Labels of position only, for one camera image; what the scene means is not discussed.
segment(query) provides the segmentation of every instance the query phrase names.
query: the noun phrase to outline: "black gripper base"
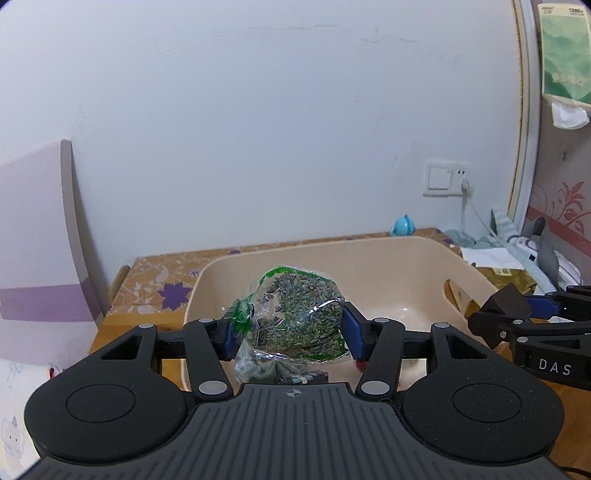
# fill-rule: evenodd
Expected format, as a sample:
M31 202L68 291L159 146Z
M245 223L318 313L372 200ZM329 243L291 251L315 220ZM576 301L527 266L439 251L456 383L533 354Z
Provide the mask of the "black gripper base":
M115 465L44 458L26 480L558 480L547 458L477 466L416 440L388 403L354 397L346 384L244 385L235 398L199 406L159 450Z

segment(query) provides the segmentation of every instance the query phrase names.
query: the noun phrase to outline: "crosshair logo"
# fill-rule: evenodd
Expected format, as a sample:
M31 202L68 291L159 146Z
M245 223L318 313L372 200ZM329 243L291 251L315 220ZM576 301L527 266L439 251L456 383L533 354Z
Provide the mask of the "crosshair logo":
M299 391L297 388L290 388L287 392L284 392L285 395L291 398L296 398L302 395L302 392Z

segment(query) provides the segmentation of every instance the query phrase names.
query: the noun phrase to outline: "dried lavender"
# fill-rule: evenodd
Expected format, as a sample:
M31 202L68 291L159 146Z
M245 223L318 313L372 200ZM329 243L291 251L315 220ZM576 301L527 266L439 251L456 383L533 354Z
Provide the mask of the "dried lavender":
M289 269L275 275L256 302L267 313L258 318L257 349L313 360L346 353L339 332L344 301L334 282Z

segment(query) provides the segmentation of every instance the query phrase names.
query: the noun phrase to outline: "white cable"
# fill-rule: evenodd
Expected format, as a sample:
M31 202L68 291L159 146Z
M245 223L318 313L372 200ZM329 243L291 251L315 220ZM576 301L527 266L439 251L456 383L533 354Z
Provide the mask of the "white cable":
M487 225L482 218L480 218L480 215L478 215L478 212L476 211L476 208L474 207L474 204L472 203L472 195L474 194L474 188L472 187L472 184L470 183L470 181L468 179L462 180L462 193L467 198L468 203L470 203L470 207L472 207L472 210L474 211L474 213L476 214L476 216L480 220L482 226L495 238L496 241L498 241L501 245L503 245L505 242L502 242L501 239L492 230L492 228L489 225Z

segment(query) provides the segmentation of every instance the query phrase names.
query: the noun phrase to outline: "white tissue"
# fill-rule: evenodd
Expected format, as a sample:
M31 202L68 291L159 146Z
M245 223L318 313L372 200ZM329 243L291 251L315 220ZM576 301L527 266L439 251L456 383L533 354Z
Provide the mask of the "white tissue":
M523 270L523 265L515 259L505 248L467 248L461 247L462 257L470 265L488 268L514 268Z
M552 102L552 118L554 126L565 130L576 130L589 123L589 115L581 107L566 106Z

